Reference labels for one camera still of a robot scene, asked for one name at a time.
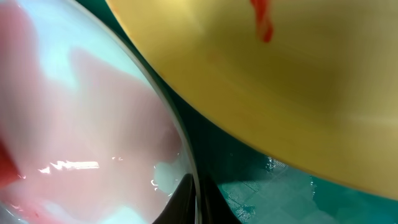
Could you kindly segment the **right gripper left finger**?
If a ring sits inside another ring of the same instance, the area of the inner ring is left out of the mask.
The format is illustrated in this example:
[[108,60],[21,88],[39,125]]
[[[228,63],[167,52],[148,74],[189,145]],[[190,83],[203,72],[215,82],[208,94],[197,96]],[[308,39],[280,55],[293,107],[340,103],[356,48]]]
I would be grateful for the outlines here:
[[195,224],[196,191],[191,174],[185,174],[166,207],[153,224]]

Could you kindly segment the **yellow-green plate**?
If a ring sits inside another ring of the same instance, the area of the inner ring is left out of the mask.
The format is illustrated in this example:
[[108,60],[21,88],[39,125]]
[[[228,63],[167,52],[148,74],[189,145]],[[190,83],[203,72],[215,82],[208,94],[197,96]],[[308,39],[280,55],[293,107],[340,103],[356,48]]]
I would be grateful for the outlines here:
[[396,0],[116,0],[137,50],[252,148],[397,198]]

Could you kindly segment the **light blue plate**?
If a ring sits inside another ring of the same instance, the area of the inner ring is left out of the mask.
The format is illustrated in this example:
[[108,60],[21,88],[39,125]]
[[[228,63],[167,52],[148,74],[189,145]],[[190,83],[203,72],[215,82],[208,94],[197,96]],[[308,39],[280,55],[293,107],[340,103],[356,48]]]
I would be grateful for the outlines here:
[[76,1],[1,2],[1,222],[153,223],[189,141],[166,94]]

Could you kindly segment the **teal plastic serving tray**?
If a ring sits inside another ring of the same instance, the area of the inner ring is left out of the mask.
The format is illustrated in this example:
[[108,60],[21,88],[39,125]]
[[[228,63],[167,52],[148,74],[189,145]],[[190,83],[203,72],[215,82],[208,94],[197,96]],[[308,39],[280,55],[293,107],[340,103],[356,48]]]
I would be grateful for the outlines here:
[[154,79],[178,111],[200,178],[210,177],[242,223],[396,223],[397,202],[319,179],[224,132]]

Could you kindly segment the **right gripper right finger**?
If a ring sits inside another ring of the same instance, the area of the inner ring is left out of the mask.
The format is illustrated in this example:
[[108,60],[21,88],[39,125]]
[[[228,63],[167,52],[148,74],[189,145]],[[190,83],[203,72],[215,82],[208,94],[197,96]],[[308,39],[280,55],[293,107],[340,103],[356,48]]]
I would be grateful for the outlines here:
[[200,180],[200,190],[202,224],[241,224],[210,176]]

